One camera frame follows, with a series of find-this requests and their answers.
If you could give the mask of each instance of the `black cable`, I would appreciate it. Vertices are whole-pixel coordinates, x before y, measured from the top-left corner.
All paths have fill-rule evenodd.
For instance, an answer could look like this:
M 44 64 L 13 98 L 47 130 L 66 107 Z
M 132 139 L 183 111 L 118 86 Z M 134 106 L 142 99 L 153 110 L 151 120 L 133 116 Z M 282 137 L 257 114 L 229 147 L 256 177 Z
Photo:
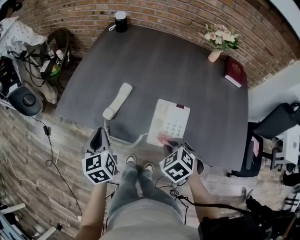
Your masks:
M 43 86 L 43 84 L 44 84 L 44 82 L 45 82 L 45 81 L 43 80 L 43 78 L 35 76 L 35 75 L 32 73 L 32 70 L 31 70 L 31 65 L 33 65 L 33 66 L 35 66 L 35 67 L 39 67 L 39 65 L 35 64 L 33 61 L 30 61 L 30 60 L 27 60 L 27 59 L 24 58 L 24 57 L 21 57 L 21 55 L 18 54 L 18 53 L 16 53 L 15 51 L 10 51 L 10 52 L 8 52 L 8 53 L 14 53 L 14 54 L 17 55 L 17 57 L 15 57 L 15 58 L 21 60 L 22 64 L 23 64 L 24 67 L 25 67 L 25 70 L 29 73 L 29 76 L 30 76 L 30 79 L 31 79 L 32 83 L 33 83 L 36 87 L 40 88 L 40 87 Z M 29 70 L 27 69 L 25 62 L 29 63 Z M 36 78 L 36 79 L 43 80 L 42 85 L 40 85 L 40 86 L 37 85 L 37 84 L 33 81 L 32 76 L 33 76 L 34 78 Z
M 184 225 L 186 225 L 187 224 L 187 214 L 188 214 L 188 208 L 189 208 L 189 206 L 185 205 L 181 199 L 179 199 L 179 201 L 181 201 L 181 203 L 183 204 L 183 206 L 185 206 L 185 208 L 186 208 L 186 213 L 185 213 L 185 217 L 184 217 Z
M 177 197 L 179 195 L 179 192 L 176 190 L 178 187 L 184 185 L 187 181 L 183 182 L 182 184 L 177 184 L 176 186 L 173 186 L 173 182 L 171 183 L 171 185 L 165 185 L 165 186 L 160 186 L 160 187 L 157 187 L 157 184 L 158 184 L 158 181 L 161 180 L 163 177 L 165 176 L 161 176 L 158 178 L 158 180 L 156 181 L 154 187 L 156 189 L 160 189 L 160 188 L 165 188 L 165 187 L 170 187 L 170 188 L 173 188 L 170 190 L 170 195 L 173 196 L 173 197 Z
M 37 119 L 35 119 L 35 118 L 32 117 L 32 116 L 31 116 L 31 118 L 33 118 L 34 120 L 36 120 L 36 121 L 42 123 L 46 128 L 48 128 L 48 127 L 46 126 L 46 124 L 43 123 L 42 121 L 37 120 Z M 82 216 L 83 213 L 82 213 L 82 211 L 81 211 L 81 208 L 80 208 L 80 206 L 79 206 L 79 203 L 78 203 L 78 200 L 77 200 L 75 194 L 73 193 L 72 189 L 70 188 L 70 186 L 68 185 L 68 183 L 66 182 L 66 180 L 63 178 L 63 176 L 61 175 L 61 173 L 60 173 L 58 167 L 56 166 L 56 164 L 55 164 L 54 161 L 53 161 L 53 149 L 52 149 L 52 144 L 51 144 L 51 140 L 50 140 L 50 136 L 49 136 L 49 131 L 47 132 L 46 136 L 48 137 L 49 144 L 50 144 L 50 149 L 51 149 L 51 160 L 47 160 L 47 161 L 45 162 L 45 165 L 46 165 L 47 167 L 50 167 L 51 165 L 54 165 L 54 166 L 55 166 L 55 168 L 56 168 L 57 172 L 59 173 L 61 179 L 63 179 L 63 181 L 65 182 L 65 184 L 66 184 L 67 187 L 69 188 L 71 194 L 73 195 L 73 197 L 74 197 L 74 199 L 75 199 L 75 201 L 76 201 L 76 204 L 77 204 L 77 206 L 78 206 L 78 209 L 79 209 L 79 211 L 80 211 L 80 214 L 81 214 L 81 216 Z
M 30 116 L 31 118 L 33 118 L 35 121 L 38 121 L 38 122 L 40 122 L 40 123 L 42 123 L 44 126 L 46 126 L 46 124 L 45 123 L 43 123 L 42 121 L 40 121 L 40 120 L 37 120 L 36 118 L 34 118 L 34 117 L 32 117 L 32 116 Z
M 209 207 L 209 208 L 226 208 L 226 209 L 231 209 L 231 210 L 235 210 L 235 211 L 238 211 L 244 215 L 252 215 L 251 212 L 247 211 L 247 210 L 244 210 L 244 209 L 239 209 L 239 208 L 235 208 L 233 206 L 230 206 L 230 205 L 227 205 L 227 204 L 221 204 L 221 203 L 214 203 L 214 204 L 202 204 L 202 203 L 195 203 L 195 202 L 191 202 L 188 197 L 185 197 L 185 196 L 177 196 L 176 199 L 184 199 L 186 200 L 188 203 L 192 204 L 193 206 L 196 206 L 196 207 Z
M 108 196 L 105 197 L 105 201 L 104 201 L 104 203 L 105 203 L 105 208 L 104 208 L 104 210 L 106 210 L 106 207 L 107 207 L 106 200 L 107 200 L 109 197 L 113 198 L 113 195 L 116 193 L 116 191 L 119 189 L 119 186 L 120 186 L 119 183 L 115 183 L 115 182 L 112 182 L 112 181 L 109 181 L 109 182 L 107 182 L 107 183 L 116 185 L 116 188 L 115 188 L 115 190 L 114 190 L 111 194 L 109 194 Z M 103 225 L 102 225 L 102 235 L 104 235 L 105 229 L 107 229 L 107 223 L 108 223 L 108 217 L 107 217 L 106 221 L 103 222 Z

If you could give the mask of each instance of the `flower vase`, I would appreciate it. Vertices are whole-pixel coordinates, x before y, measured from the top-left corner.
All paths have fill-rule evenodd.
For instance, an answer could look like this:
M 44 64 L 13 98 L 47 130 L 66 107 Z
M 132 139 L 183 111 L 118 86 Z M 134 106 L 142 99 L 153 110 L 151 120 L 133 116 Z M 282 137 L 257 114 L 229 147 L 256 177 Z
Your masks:
M 222 52 L 221 50 L 215 49 L 208 56 L 208 60 L 211 61 L 211 62 L 215 62 L 218 59 L 218 57 L 220 56 L 221 52 Z

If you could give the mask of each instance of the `wire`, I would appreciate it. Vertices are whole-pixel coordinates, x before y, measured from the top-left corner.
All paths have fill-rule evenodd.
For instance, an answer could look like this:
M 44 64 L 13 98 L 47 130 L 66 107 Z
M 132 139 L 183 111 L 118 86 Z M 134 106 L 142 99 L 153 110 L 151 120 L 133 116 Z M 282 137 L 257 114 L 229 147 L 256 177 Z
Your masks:
M 113 195 L 116 193 L 116 191 L 119 189 L 119 186 L 120 186 L 119 183 L 114 183 L 114 182 L 112 182 L 112 181 L 109 181 L 109 182 L 107 182 L 107 183 L 116 185 L 116 188 L 115 188 L 115 190 L 114 190 L 111 194 L 109 194 L 108 196 L 105 197 L 105 201 L 104 201 L 104 203 L 105 203 L 105 208 L 104 208 L 104 210 L 106 210 L 106 207 L 107 207 L 106 200 L 107 200 L 109 197 L 113 198 Z M 106 221 L 103 222 L 103 225 L 102 225 L 102 235 L 104 235 L 104 233 L 105 233 L 105 231 L 106 231 L 106 229 L 107 229 L 107 223 L 108 223 L 108 217 L 107 217 Z
M 31 65 L 33 65 L 33 66 L 35 66 L 35 67 L 39 67 L 39 65 L 35 64 L 33 61 L 26 60 L 25 57 L 22 57 L 20 54 L 18 54 L 18 53 L 15 52 L 15 51 L 10 51 L 10 52 L 8 52 L 8 53 L 14 53 L 14 54 L 17 55 L 17 57 L 15 57 L 15 58 L 21 60 L 22 64 L 23 64 L 24 67 L 25 67 L 25 70 L 29 73 L 29 76 L 30 76 L 30 79 L 31 79 L 32 83 L 33 83 L 36 87 L 40 88 L 40 87 L 42 87 L 42 86 L 44 85 L 45 81 L 43 80 L 43 78 L 35 76 L 35 75 L 32 73 L 32 70 L 31 70 Z M 29 70 L 28 70 L 27 67 L 26 67 L 26 62 L 29 63 Z M 34 78 L 36 78 L 36 79 L 43 80 L 42 84 L 41 84 L 40 86 L 37 85 L 37 84 L 33 81 L 33 78 L 32 78 L 32 77 L 34 77 Z
M 66 220 L 65 222 L 62 222 L 62 220 L 60 219 L 60 225 L 65 224 L 67 222 L 68 217 L 66 216 Z
M 106 126 L 106 118 L 104 118 L 104 131 L 106 132 L 106 135 L 107 135 L 110 143 L 113 143 L 114 145 L 119 146 L 119 147 L 127 147 L 127 148 L 136 147 L 140 143 L 140 141 L 143 139 L 143 137 L 148 134 L 148 133 L 141 134 L 134 143 L 124 144 L 124 143 L 117 142 L 117 141 L 113 140 L 109 134 L 109 127 Z
M 173 186 L 173 182 L 171 183 L 171 185 L 165 185 L 165 186 L 161 186 L 161 187 L 157 187 L 157 183 L 159 180 L 161 180 L 163 177 L 165 177 L 164 175 L 159 177 L 158 180 L 156 181 L 154 187 L 156 189 L 160 189 L 160 188 L 165 188 L 165 187 L 171 187 L 173 189 L 170 190 L 170 195 L 175 197 L 175 200 L 177 198 L 177 196 L 179 195 L 179 191 L 177 190 L 178 187 L 183 186 L 187 181 L 185 180 L 182 184 L 177 184 L 176 186 Z M 187 224 L 187 214 L 188 214 L 188 208 L 189 206 L 187 206 L 186 204 L 183 203 L 183 201 L 181 199 L 179 199 L 181 201 L 181 203 L 183 204 L 183 206 L 186 208 L 186 212 L 185 212 L 185 217 L 184 217 L 184 225 Z
M 37 120 L 37 119 L 35 119 L 34 117 L 32 117 L 32 118 L 33 118 L 34 120 L 38 121 L 38 122 L 41 122 L 45 127 L 47 127 L 46 124 L 43 123 L 42 121 Z M 52 165 L 55 166 L 55 168 L 56 168 L 57 172 L 59 173 L 61 179 L 63 179 L 63 181 L 65 182 L 65 184 L 66 184 L 67 187 L 69 188 L 71 194 L 72 194 L 73 197 L 75 198 L 76 204 L 77 204 L 78 209 L 79 209 L 79 211 L 80 211 L 80 214 L 81 214 L 81 216 L 82 216 L 83 213 L 82 213 L 82 211 L 81 211 L 81 208 L 80 208 L 80 206 L 79 206 L 79 203 L 78 203 L 78 200 L 77 200 L 75 194 L 73 193 L 72 189 L 70 188 L 70 186 L 68 185 L 68 183 L 66 182 L 66 180 L 63 178 L 63 176 L 61 175 L 61 173 L 60 173 L 58 167 L 56 166 L 56 164 L 55 164 L 54 161 L 53 161 L 53 149 L 52 149 L 52 144 L 51 144 L 50 136 L 49 136 L 49 134 L 46 134 L 46 135 L 47 135 L 47 137 L 48 137 L 49 144 L 50 144 L 50 149 L 51 149 L 51 159 L 50 159 L 50 160 L 47 160 L 47 161 L 45 162 L 45 165 L 46 165 L 47 167 L 50 167 L 50 166 L 52 166 Z
M 225 208 L 225 209 L 231 209 L 231 210 L 235 210 L 235 211 L 238 211 L 244 215 L 252 215 L 251 212 L 249 211 L 246 211 L 244 209 L 239 209 L 239 208 L 235 208 L 233 206 L 230 206 L 230 205 L 227 205 L 227 204 L 220 204 L 220 203 L 214 203 L 214 204 L 202 204 L 202 203 L 196 203 L 196 202 L 191 202 L 188 197 L 185 197 L 185 196 L 177 196 L 176 199 L 184 199 L 186 200 L 188 203 L 192 204 L 193 206 L 196 206 L 196 207 L 208 207 L 208 208 Z
M 281 140 L 281 138 L 277 139 L 274 143 L 273 143 L 273 146 L 272 146 L 272 149 L 274 148 L 275 144 L 277 143 L 277 141 Z
M 56 201 L 54 201 L 43 189 L 41 189 L 37 184 L 35 184 L 35 183 L 33 183 L 33 182 L 30 182 L 29 180 L 27 180 L 27 179 L 22 179 L 22 178 L 20 178 L 20 177 L 18 177 L 17 175 L 16 175 L 16 173 L 15 173 L 15 171 L 14 171 L 14 167 L 13 167 L 13 165 L 12 165 L 12 163 L 11 163 L 11 161 L 10 161 L 10 159 L 9 158 L 6 158 L 6 161 L 4 161 L 4 158 L 3 158 L 3 156 L 0 154 L 0 157 L 2 158 L 2 161 L 6 164 L 7 163 L 7 161 L 9 161 L 9 163 L 10 163 L 10 165 L 11 165 L 11 169 L 12 169 L 12 171 L 13 171 L 13 174 L 15 175 L 15 177 L 17 178 L 17 179 L 19 179 L 19 180 L 21 180 L 21 181 L 26 181 L 26 182 L 28 182 L 28 183 L 31 183 L 32 185 L 34 185 L 34 186 L 36 186 L 38 189 L 40 189 L 44 194 L 46 194 L 46 196 L 52 201 L 52 202 L 54 202 L 54 203 L 56 203 L 57 205 L 59 205 L 61 208 L 63 208 L 63 209 L 65 209 L 65 210 L 67 210 L 69 213 L 71 213 L 77 220 L 78 220 L 78 216 L 76 216 L 74 213 L 72 213 L 69 209 L 66 209 L 65 207 L 63 207 L 63 206 L 61 206 L 58 202 L 56 202 Z
M 46 124 L 45 123 L 43 123 L 42 121 L 40 121 L 40 120 L 37 120 L 36 118 L 34 118 L 34 117 L 32 117 L 32 116 L 30 116 L 31 118 L 33 118 L 35 121 L 37 121 L 37 122 L 40 122 L 40 123 L 42 123 L 44 126 L 46 126 Z

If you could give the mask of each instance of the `office chair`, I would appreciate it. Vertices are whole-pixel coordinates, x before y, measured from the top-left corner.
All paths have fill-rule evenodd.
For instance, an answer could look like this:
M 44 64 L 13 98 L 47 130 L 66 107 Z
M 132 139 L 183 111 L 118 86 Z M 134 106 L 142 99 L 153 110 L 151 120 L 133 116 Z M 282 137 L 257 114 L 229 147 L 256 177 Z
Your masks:
M 243 158 L 242 168 L 238 171 L 232 171 L 227 176 L 232 175 L 242 178 L 255 177 L 258 175 L 262 157 L 272 160 L 275 163 L 276 150 L 272 150 L 272 154 L 263 152 L 263 138 L 273 139 L 284 131 L 294 127 L 297 124 L 293 118 L 295 111 L 288 103 L 282 103 L 277 106 L 267 117 L 259 123 L 248 123 L 247 140 L 245 147 L 245 154 Z M 254 137 L 259 142 L 259 151 L 257 157 L 253 153 L 254 142 L 251 140 Z

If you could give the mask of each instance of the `desk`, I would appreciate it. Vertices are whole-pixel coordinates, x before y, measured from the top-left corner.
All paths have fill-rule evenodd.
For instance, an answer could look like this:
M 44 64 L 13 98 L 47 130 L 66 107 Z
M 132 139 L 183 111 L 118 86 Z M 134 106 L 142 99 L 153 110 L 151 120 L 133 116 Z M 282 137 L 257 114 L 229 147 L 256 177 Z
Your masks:
M 299 156 L 300 126 L 296 125 L 277 137 L 282 140 L 283 146 L 282 152 L 277 152 L 275 157 L 284 158 L 284 160 L 277 160 L 276 164 L 293 163 L 297 165 Z
M 114 119 L 111 135 L 133 143 L 147 133 L 159 98 L 191 109 L 184 139 L 205 164 L 239 171 L 248 125 L 248 91 L 223 77 L 225 60 L 160 31 L 128 26 L 99 36 L 71 77 L 56 113 L 85 127 L 104 125 L 102 113 L 121 85 L 133 90 Z M 145 139 L 142 147 L 153 148 Z

